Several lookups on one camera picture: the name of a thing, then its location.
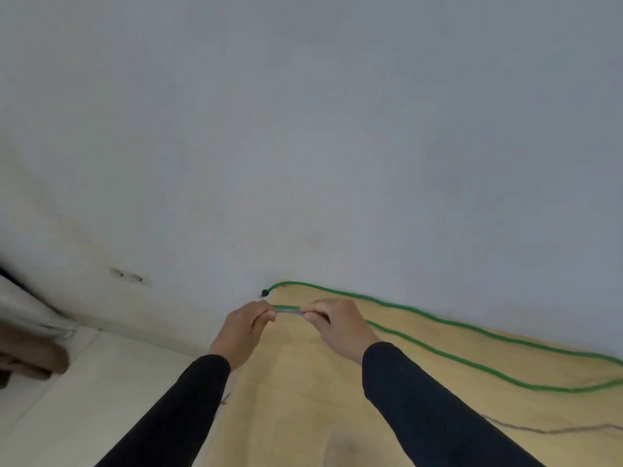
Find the green cable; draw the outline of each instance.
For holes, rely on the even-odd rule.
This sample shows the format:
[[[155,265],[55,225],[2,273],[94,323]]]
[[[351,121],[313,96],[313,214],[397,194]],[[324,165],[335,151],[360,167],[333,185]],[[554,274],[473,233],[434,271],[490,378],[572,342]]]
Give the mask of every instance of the green cable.
[[[297,282],[297,281],[284,281],[284,282],[279,282],[279,283],[275,283],[273,286],[269,287],[267,290],[265,290],[264,292],[262,292],[262,294],[264,296],[268,295],[268,293],[278,287],[284,286],[284,285],[299,285],[299,286],[307,286],[310,288],[315,288],[317,290],[323,290],[323,291],[327,291],[330,293],[335,293],[338,295],[342,295],[342,296],[347,296],[350,298],[357,298],[357,299],[363,299],[363,300],[367,300],[367,301],[371,301],[373,303],[376,303],[380,306],[385,306],[385,307],[389,307],[389,308],[396,308],[396,309],[402,309],[405,311],[410,311],[411,313],[416,313],[420,316],[426,317],[428,319],[431,319],[432,321],[435,322],[440,322],[442,324],[448,324],[449,326],[456,326],[458,328],[463,328],[463,329],[469,329],[475,332],[478,332],[480,334],[483,334],[484,336],[487,337],[491,337],[493,339],[497,339],[499,341],[503,341],[503,342],[509,342],[511,344],[519,344],[519,345],[526,345],[528,347],[533,347],[535,349],[541,349],[544,351],[550,351],[552,353],[563,353],[565,355],[574,355],[576,357],[588,357],[591,359],[601,359],[604,361],[608,361],[608,362],[612,362],[614,364],[623,366],[623,361],[621,361],[620,359],[617,359],[616,357],[612,357],[611,355],[604,355],[602,353],[589,353],[589,352],[584,352],[584,351],[570,351],[567,349],[558,349],[557,347],[551,347],[549,345],[544,345],[544,344],[538,344],[537,342],[530,342],[530,341],[524,341],[523,339],[517,339],[514,337],[506,337],[506,336],[501,336],[499,334],[496,334],[494,332],[491,331],[487,331],[486,329],[482,329],[479,328],[478,326],[473,326],[471,324],[468,323],[464,323],[464,322],[459,322],[459,321],[454,321],[451,319],[444,319],[444,318],[440,318],[439,316],[435,316],[431,313],[427,313],[421,309],[417,309],[417,308],[413,308],[411,306],[406,306],[406,305],[395,305],[393,303],[388,303],[386,301],[382,301],[379,300],[377,298],[373,298],[371,296],[367,296],[367,295],[361,295],[358,293],[350,293],[350,292],[346,292],[346,291],[341,291],[341,290],[334,290],[331,288],[326,288],[320,285],[314,285],[312,283],[306,283],[306,282]],[[276,308],[283,308],[283,309],[298,309],[299,306],[288,306],[288,305],[275,305]],[[458,362],[460,364],[463,365],[467,365],[473,369],[477,369],[480,370],[482,372],[486,372],[487,374],[490,374],[492,376],[501,378],[502,380],[504,380],[505,382],[508,382],[510,384],[516,385],[518,387],[524,388],[524,389],[528,389],[528,390],[532,390],[535,392],[556,392],[556,393],[589,393],[589,392],[596,392],[597,390],[604,390],[604,389],[610,389],[613,387],[617,387],[619,385],[623,385],[623,378],[615,378],[613,380],[609,380],[607,382],[603,382],[601,384],[596,384],[596,385],[588,385],[586,387],[572,387],[572,388],[568,388],[568,387],[557,387],[554,385],[537,385],[537,384],[529,384],[527,382],[522,382],[521,380],[517,380],[516,378],[513,378],[511,376],[508,376],[502,372],[500,372],[499,370],[495,370],[491,367],[488,367],[486,365],[483,364],[479,364],[477,362],[472,362],[469,361],[467,359],[463,359],[462,357],[459,357],[457,355],[451,354],[451,353],[445,353],[443,351],[440,351],[439,349],[436,349],[434,347],[432,347],[431,345],[428,345],[422,341],[420,341],[419,339],[416,339],[414,337],[409,336],[408,334],[404,334],[403,332],[400,332],[398,330],[395,329],[391,329],[391,328],[386,328],[380,324],[378,324],[377,322],[374,321],[369,321],[366,320],[366,322],[380,330],[383,332],[386,332],[388,334],[394,334],[395,336],[401,337],[403,339],[405,339],[406,341],[412,342],[413,344],[416,344],[420,347],[422,347],[423,349],[425,349],[426,351],[429,351],[430,353],[434,353],[437,355],[440,355],[441,357],[445,357],[446,359],[449,359],[451,361],[455,361]]]

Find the person's left arm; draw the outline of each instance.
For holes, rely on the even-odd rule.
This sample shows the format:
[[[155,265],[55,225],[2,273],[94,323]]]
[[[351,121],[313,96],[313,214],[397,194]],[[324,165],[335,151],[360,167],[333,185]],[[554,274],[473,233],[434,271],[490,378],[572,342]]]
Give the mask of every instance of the person's left arm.
[[[254,301],[227,315],[210,346],[96,467],[190,467],[210,431],[231,371],[249,358],[273,307]]]

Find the yellow wooden board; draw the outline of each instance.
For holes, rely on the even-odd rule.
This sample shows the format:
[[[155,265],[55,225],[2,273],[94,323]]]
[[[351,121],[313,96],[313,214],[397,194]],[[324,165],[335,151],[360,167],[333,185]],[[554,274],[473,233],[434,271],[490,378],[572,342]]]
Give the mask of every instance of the yellow wooden board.
[[[270,300],[300,306],[334,297],[285,286],[273,290]],[[508,344],[406,311],[356,303],[366,319],[526,382],[577,387],[623,376],[623,368],[605,361]],[[495,420],[539,430],[623,426],[623,387],[585,394],[532,392],[397,336],[378,334],[471,408]],[[332,353],[300,316],[279,314],[236,377],[215,426],[206,466],[412,465],[383,417],[365,399],[360,367]],[[500,429],[549,467],[623,466],[621,430],[544,435]]]

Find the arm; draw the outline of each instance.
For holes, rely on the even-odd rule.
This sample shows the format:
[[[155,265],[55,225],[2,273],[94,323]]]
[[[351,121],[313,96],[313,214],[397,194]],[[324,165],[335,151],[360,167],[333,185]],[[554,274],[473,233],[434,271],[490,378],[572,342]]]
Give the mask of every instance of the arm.
[[[362,365],[366,398],[417,467],[542,467],[400,349],[376,337],[353,301],[320,300],[301,310],[334,352]]]
[[[96,467],[190,467],[210,431],[230,371],[247,361],[276,313],[251,302],[225,319],[208,355],[177,382]]]

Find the sleeve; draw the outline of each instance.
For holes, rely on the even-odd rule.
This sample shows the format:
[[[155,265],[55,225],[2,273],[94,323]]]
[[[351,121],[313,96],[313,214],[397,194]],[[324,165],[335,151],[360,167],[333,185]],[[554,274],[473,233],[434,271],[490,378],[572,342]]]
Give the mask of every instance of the sleeve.
[[[230,373],[220,355],[194,361],[96,467],[190,467],[210,431]]]
[[[417,467],[543,467],[388,342],[364,353],[362,382]]]

